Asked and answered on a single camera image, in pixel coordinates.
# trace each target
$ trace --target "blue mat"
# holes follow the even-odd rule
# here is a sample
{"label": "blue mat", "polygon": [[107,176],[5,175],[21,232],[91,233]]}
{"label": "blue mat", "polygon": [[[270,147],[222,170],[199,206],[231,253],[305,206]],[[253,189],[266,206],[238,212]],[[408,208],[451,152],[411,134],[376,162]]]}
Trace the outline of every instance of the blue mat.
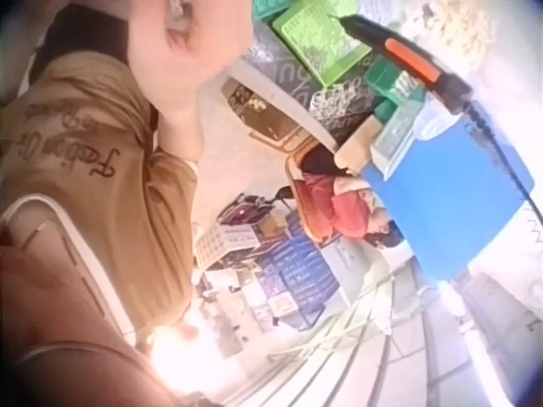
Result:
{"label": "blue mat", "polygon": [[[387,182],[372,165],[362,173],[434,281],[463,273],[523,203],[512,181],[468,135],[470,126],[462,118],[434,140],[416,142]],[[523,161],[493,130],[531,191],[534,180]]]}

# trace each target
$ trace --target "person in red shirt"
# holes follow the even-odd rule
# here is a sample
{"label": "person in red shirt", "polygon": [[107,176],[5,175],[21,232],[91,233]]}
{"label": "person in red shirt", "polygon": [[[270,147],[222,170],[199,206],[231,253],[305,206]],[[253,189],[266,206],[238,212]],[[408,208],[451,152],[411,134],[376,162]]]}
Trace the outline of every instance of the person in red shirt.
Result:
{"label": "person in red shirt", "polygon": [[300,169],[317,210],[335,231],[347,237],[364,238],[377,248],[392,248],[404,240],[387,210],[376,205],[367,181],[339,169],[323,145],[305,155]]}

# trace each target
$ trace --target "black hair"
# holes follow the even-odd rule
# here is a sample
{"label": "black hair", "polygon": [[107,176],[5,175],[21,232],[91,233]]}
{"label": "black hair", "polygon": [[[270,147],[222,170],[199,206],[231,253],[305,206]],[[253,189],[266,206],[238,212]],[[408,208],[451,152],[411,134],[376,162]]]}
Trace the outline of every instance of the black hair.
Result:
{"label": "black hair", "polygon": [[364,240],[375,248],[381,244],[386,248],[395,248],[404,241],[404,235],[396,222],[391,220],[389,222],[389,233],[367,233]]}

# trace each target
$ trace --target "orange grip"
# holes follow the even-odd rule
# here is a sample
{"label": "orange grip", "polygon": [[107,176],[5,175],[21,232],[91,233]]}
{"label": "orange grip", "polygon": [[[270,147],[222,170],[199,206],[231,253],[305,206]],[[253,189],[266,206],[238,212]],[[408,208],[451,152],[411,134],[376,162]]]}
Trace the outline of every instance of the orange grip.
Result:
{"label": "orange grip", "polygon": [[406,61],[407,64],[429,82],[435,83],[441,76],[441,72],[435,65],[394,38],[389,38],[384,43],[384,46],[398,59]]}

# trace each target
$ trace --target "orange chair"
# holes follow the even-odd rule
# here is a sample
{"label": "orange chair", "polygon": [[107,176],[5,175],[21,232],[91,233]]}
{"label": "orange chair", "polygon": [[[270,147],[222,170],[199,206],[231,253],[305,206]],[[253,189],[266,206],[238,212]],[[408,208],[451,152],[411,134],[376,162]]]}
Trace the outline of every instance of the orange chair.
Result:
{"label": "orange chair", "polygon": [[332,238],[333,228],[321,212],[316,209],[313,197],[311,196],[311,191],[305,182],[294,179],[292,174],[293,167],[299,169],[305,155],[318,144],[318,140],[313,137],[308,138],[300,144],[299,147],[287,157],[285,161],[285,172],[287,173],[288,183],[292,188],[294,199],[298,205],[299,218],[305,234],[313,242],[324,244]]}

